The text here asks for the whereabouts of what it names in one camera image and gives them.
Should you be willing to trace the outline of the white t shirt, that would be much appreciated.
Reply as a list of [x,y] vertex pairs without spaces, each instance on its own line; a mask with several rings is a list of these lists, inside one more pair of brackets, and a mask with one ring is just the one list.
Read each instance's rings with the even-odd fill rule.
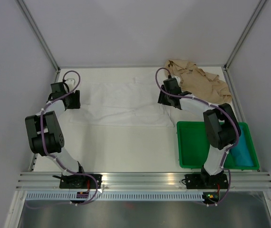
[[173,127],[170,109],[158,104],[159,88],[153,75],[131,82],[81,83],[81,108],[70,122],[122,127]]

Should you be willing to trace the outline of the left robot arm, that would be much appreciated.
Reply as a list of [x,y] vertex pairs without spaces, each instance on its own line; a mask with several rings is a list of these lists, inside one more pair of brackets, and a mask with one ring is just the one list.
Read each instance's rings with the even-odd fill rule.
[[71,176],[70,182],[76,188],[86,185],[87,176],[81,164],[65,148],[58,118],[67,109],[80,107],[79,90],[70,90],[66,82],[53,83],[46,106],[39,113],[25,118],[31,151],[54,162],[62,171],[62,175]]

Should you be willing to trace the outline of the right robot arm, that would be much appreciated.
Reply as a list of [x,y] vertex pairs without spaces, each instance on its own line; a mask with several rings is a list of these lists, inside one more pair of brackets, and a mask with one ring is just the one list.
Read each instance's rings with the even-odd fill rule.
[[158,103],[189,111],[203,119],[209,151],[200,173],[187,174],[182,181],[188,189],[229,189],[231,174],[224,169],[229,150],[234,148],[241,130],[228,103],[215,105],[190,92],[182,92],[177,79],[168,77],[159,87]]

